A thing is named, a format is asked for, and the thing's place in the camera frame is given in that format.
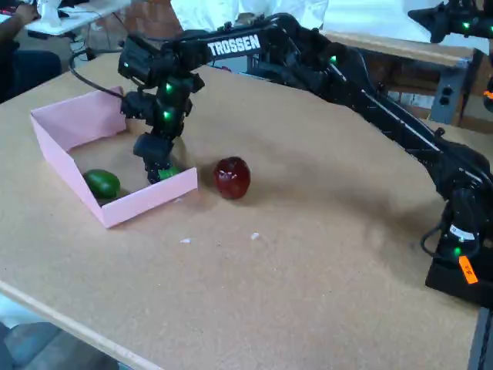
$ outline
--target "table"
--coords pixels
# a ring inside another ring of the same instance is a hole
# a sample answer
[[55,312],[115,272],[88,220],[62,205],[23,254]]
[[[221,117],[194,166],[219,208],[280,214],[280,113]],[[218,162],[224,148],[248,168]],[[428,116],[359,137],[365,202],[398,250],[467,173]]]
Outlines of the table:
[[[426,63],[427,68],[438,68],[441,71],[441,79],[437,86],[437,92],[429,118],[447,124],[451,124],[454,120],[462,94],[464,94],[464,102],[461,109],[463,110],[465,108],[483,56],[483,53],[478,50],[473,51],[461,47],[332,31],[324,31],[324,34],[330,40],[348,46],[397,56],[410,60],[412,63],[419,61]],[[451,95],[444,95],[444,89],[450,87],[453,93]],[[444,97],[449,101],[449,104],[445,106],[441,104],[441,99]]]
[[[117,58],[81,73],[131,89]],[[443,207],[424,168],[345,107],[200,73],[183,135],[200,191],[111,230],[29,121],[90,88],[65,74],[0,106],[0,292],[136,369],[466,368],[478,309],[424,286]],[[493,158],[489,136],[446,137]],[[231,155],[253,174],[238,202],[206,176]]]
[[[26,29],[46,35],[61,36],[117,12],[131,3],[132,0],[91,0],[89,3],[76,5],[74,8],[61,8],[70,16],[62,18],[60,26],[52,27],[49,23],[38,20],[27,25]],[[7,15],[0,15],[0,22],[8,18]]]

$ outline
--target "trossen logo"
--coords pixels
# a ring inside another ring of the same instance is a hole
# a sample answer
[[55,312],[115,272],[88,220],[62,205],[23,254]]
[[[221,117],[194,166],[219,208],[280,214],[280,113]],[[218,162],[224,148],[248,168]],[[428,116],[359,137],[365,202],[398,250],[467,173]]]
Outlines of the trossen logo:
[[234,52],[248,52],[260,49],[259,36],[249,35],[207,44],[213,56],[223,56]]

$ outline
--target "green lime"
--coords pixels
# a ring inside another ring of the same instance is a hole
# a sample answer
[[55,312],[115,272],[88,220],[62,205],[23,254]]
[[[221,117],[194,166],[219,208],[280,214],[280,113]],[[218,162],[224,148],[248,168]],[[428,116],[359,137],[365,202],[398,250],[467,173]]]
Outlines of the green lime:
[[120,180],[106,170],[90,170],[82,175],[96,199],[113,199],[118,197]]

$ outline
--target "hand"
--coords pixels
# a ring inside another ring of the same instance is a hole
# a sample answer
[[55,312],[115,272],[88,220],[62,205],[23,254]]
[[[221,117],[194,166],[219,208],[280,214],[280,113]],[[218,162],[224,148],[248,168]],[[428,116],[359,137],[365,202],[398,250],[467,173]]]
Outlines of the hand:
[[39,14],[34,5],[21,4],[17,7],[17,10],[15,10],[15,17],[18,17],[22,25],[28,25],[39,18]]

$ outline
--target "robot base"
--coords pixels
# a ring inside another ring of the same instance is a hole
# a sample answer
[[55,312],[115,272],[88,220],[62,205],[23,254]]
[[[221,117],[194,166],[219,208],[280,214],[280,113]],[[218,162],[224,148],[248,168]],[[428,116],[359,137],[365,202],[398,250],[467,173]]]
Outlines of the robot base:
[[483,247],[471,259],[478,282],[468,284],[462,269],[451,262],[433,259],[426,286],[482,307],[493,308],[493,249]]

